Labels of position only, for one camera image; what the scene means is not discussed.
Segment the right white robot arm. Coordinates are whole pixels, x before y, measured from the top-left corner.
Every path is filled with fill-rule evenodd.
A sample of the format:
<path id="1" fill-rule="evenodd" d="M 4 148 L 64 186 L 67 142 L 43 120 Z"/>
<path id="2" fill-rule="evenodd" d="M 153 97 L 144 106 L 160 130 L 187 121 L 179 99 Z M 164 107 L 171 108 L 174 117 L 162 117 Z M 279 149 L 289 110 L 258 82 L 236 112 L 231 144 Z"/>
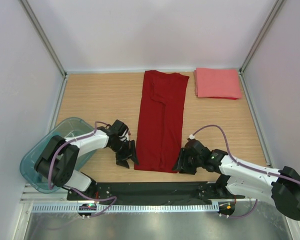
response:
<path id="1" fill-rule="evenodd" d="M 190 139 L 181 148 L 173 171 L 194 175 L 198 168 L 218 173 L 215 192 L 250 197 L 276 207 L 284 216 L 300 221 L 300 175 L 291 167 L 264 167 L 246 162 L 230 153 L 209 150 L 200 141 Z"/>

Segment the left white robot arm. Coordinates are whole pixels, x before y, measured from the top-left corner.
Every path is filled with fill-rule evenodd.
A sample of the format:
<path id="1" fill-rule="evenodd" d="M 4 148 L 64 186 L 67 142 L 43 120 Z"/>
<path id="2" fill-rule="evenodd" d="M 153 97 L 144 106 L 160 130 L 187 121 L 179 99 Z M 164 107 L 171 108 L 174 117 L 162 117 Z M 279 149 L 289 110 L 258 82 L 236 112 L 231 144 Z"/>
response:
<path id="1" fill-rule="evenodd" d="M 77 160 L 90 152 L 109 148 L 115 153 L 118 166 L 129 168 L 128 160 L 139 164 L 136 142 L 130 139 L 128 126 L 115 120 L 113 124 L 96 126 L 91 132 L 75 137 L 55 135 L 50 138 L 34 170 L 47 179 L 47 187 L 71 188 L 85 200 L 96 194 L 93 180 L 75 169 Z"/>

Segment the dark red t shirt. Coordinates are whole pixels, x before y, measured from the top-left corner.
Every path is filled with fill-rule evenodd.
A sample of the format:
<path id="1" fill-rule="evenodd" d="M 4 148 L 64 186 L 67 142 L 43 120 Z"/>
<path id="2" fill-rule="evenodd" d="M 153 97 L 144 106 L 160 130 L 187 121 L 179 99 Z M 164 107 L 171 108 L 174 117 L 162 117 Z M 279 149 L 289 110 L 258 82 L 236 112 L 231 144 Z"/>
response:
<path id="1" fill-rule="evenodd" d="M 184 105 L 189 77 L 144 73 L 136 140 L 138 171 L 172 173 L 182 147 Z"/>

